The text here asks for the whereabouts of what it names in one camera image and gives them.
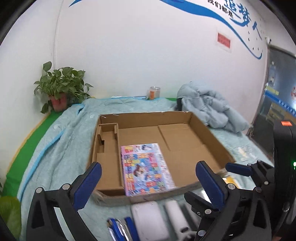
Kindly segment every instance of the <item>cardboard box behind door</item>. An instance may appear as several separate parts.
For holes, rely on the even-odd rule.
[[[158,143],[176,189],[147,195],[125,196],[121,146]],[[182,194],[200,186],[196,163],[205,160],[215,173],[234,162],[224,146],[191,112],[148,112],[101,115],[89,164],[102,165],[94,195],[102,205],[145,202]]]

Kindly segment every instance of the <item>red paper notice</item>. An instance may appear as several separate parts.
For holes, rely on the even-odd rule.
[[[226,38],[224,35],[218,33],[217,41],[230,49],[230,39]]]

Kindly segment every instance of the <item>blue wave decal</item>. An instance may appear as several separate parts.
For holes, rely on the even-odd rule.
[[[257,59],[261,59],[262,58],[262,53],[261,55],[258,57],[256,56],[250,49],[249,47],[246,45],[246,43],[243,41],[243,39],[241,38],[241,36],[235,31],[235,29],[224,19],[222,18],[220,15],[218,15],[217,13],[215,13],[214,11],[207,9],[203,6],[200,5],[196,5],[194,3],[191,2],[187,2],[187,1],[178,1],[178,0],[160,0],[164,3],[167,3],[173,7],[176,7],[180,10],[183,10],[185,12],[191,13],[191,14],[195,14],[195,15],[199,15],[199,16],[206,16],[206,17],[210,17],[210,18],[215,18],[217,20],[219,20],[220,22],[224,23],[226,26],[228,26],[234,33],[235,35],[240,39],[240,41],[245,45],[245,47],[250,51],[250,53]]]

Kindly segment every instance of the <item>colorful magazine cover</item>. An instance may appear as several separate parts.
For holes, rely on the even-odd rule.
[[[157,143],[122,146],[121,156],[127,196],[176,187]]]

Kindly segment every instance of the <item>green mat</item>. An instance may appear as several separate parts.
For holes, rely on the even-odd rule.
[[[171,101],[176,101],[175,98],[167,98]],[[32,133],[24,146],[20,149],[17,157],[15,158],[10,170],[6,175],[6,182],[3,187],[2,196],[17,196],[17,192],[22,181],[22,176],[31,160],[41,138],[44,136],[48,128],[62,113],[52,112],[44,120],[44,122]]]

